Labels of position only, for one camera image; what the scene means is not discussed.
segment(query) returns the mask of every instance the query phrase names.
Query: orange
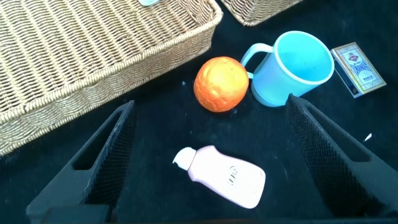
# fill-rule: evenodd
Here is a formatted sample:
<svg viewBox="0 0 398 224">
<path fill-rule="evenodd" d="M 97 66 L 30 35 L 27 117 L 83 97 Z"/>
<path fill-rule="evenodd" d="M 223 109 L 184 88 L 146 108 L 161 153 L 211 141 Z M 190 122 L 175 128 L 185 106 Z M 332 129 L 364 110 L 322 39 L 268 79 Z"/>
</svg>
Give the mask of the orange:
<svg viewBox="0 0 398 224">
<path fill-rule="evenodd" d="M 216 57 L 203 64 L 193 84 L 193 91 L 204 108 L 224 112 L 243 99 L 248 86 L 246 69 L 237 60 Z"/>
</svg>

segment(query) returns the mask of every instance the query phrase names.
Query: black mesh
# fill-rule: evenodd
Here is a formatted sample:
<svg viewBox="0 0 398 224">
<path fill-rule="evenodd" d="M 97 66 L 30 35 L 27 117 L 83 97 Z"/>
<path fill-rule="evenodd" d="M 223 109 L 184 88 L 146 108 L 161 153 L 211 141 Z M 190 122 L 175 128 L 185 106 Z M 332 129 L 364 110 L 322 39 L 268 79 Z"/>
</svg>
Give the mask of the black mesh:
<svg viewBox="0 0 398 224">
<path fill-rule="evenodd" d="M 353 137 L 309 102 L 292 95 L 286 113 L 314 182 L 335 215 L 361 216 L 369 205 L 378 203 L 346 162 L 347 157 L 359 162 L 369 160 Z"/>
<path fill-rule="evenodd" d="M 87 204 L 107 204 L 114 208 L 124 184 L 134 139 L 133 110 L 124 111 L 109 136 Z"/>
</svg>

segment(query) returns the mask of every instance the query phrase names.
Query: white bottle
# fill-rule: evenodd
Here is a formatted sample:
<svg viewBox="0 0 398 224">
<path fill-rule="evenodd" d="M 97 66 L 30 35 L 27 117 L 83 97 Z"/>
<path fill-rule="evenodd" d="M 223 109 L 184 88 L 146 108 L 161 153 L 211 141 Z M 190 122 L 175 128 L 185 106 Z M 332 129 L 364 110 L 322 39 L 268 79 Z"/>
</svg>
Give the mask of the white bottle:
<svg viewBox="0 0 398 224">
<path fill-rule="evenodd" d="M 254 208 L 260 201 L 266 173 L 249 162 L 218 152 L 214 146 L 197 151 L 186 147 L 178 152 L 174 162 L 188 171 L 192 181 L 244 208 Z"/>
</svg>

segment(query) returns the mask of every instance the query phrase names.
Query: flip cap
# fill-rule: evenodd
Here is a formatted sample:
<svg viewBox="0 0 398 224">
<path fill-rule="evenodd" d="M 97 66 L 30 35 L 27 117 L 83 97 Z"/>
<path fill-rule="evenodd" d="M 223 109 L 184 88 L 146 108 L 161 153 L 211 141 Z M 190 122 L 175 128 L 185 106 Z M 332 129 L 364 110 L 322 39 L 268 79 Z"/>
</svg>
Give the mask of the flip cap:
<svg viewBox="0 0 398 224">
<path fill-rule="evenodd" d="M 185 147 L 181 149 L 173 160 L 173 163 L 177 163 L 179 168 L 188 170 L 192 164 L 193 158 L 195 158 L 196 150 L 191 147 Z"/>
</svg>

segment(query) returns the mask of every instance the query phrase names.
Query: wicker basket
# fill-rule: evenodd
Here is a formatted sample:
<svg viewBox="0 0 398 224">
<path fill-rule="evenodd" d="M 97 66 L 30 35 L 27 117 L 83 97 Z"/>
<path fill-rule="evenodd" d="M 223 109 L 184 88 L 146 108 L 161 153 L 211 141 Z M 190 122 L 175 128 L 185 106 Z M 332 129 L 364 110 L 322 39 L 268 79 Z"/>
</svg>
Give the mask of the wicker basket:
<svg viewBox="0 0 398 224">
<path fill-rule="evenodd" d="M 302 0 L 221 0 L 245 26 L 255 26 Z"/>
<path fill-rule="evenodd" d="M 214 0 L 0 1 L 0 155 L 210 48 Z"/>
</svg>

